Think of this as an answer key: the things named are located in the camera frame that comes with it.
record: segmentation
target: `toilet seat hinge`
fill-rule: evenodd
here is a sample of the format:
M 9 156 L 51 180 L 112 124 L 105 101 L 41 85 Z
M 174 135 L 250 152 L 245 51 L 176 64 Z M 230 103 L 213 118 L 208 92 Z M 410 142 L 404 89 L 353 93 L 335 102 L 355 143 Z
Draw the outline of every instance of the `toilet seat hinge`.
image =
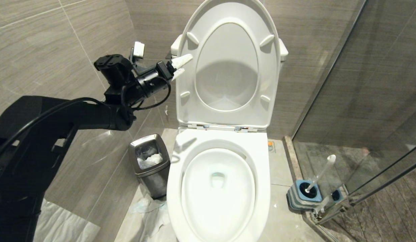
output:
M 223 130 L 223 131 L 234 131 L 239 133 L 257 132 L 254 127 L 241 127 L 241 126 L 228 126 L 228 125 L 209 125 L 209 124 L 188 124 L 188 128 L 198 130 Z

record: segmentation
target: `bathroom floor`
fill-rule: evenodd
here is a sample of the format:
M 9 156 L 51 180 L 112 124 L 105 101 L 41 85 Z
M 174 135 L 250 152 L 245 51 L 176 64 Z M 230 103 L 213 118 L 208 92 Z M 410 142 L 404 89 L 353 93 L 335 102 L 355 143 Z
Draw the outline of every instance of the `bathroom floor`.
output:
M 176 129 L 165 129 L 162 138 L 169 153 L 174 149 Z M 274 150 L 269 152 L 271 170 L 271 207 L 259 242 L 281 241 L 324 241 L 312 230 L 302 216 L 288 210 L 286 193 L 293 184 L 286 153 L 282 141 L 270 139 Z M 139 186 L 129 206 L 115 242 L 176 242 L 174 230 L 169 222 L 165 206 L 148 213 L 138 213 L 138 201 L 143 198 L 143 188 Z

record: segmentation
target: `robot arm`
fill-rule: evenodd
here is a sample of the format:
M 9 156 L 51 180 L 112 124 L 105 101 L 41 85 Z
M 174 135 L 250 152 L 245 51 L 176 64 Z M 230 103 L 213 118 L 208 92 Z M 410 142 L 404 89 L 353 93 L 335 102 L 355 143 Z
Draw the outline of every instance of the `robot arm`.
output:
M 105 102 L 23 96 L 0 116 L 0 241 L 32 241 L 45 191 L 53 181 L 78 130 L 127 130 L 133 112 L 158 106 L 171 93 L 170 81 L 182 61 L 140 69 L 122 55 L 106 55 L 94 66 L 110 87 Z M 141 107 L 169 88 L 166 98 Z

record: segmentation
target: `trash can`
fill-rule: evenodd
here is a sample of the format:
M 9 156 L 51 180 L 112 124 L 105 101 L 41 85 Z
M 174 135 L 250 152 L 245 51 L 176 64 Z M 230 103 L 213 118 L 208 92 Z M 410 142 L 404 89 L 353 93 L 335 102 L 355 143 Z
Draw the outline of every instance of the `trash can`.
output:
M 158 164 L 150 160 L 158 157 L 157 154 L 162 157 Z M 129 159 L 139 182 L 147 188 L 150 196 L 153 199 L 166 196 L 171 161 L 160 135 L 152 134 L 131 142 Z

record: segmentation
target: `white toilet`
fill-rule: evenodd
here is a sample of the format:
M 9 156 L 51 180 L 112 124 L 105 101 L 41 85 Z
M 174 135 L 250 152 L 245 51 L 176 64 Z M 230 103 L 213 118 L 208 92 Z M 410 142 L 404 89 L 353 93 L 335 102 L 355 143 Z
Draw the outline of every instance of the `white toilet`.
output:
M 270 202 L 268 138 L 280 72 L 275 25 L 257 0 L 206 0 L 178 55 L 179 129 L 168 210 L 180 242 L 256 242 Z

